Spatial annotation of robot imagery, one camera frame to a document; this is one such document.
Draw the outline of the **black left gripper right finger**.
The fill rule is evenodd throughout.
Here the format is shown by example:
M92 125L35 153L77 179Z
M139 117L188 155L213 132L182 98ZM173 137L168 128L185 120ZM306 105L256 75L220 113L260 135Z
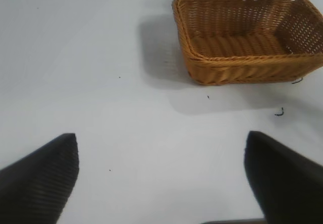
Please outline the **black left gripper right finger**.
M251 131L244 168L267 223L322 223L322 165Z

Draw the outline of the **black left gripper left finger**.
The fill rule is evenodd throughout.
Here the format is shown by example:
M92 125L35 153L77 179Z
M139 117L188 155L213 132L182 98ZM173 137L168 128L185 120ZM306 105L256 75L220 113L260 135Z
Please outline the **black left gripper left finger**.
M79 174L76 135L64 133L1 170L1 223L57 223Z

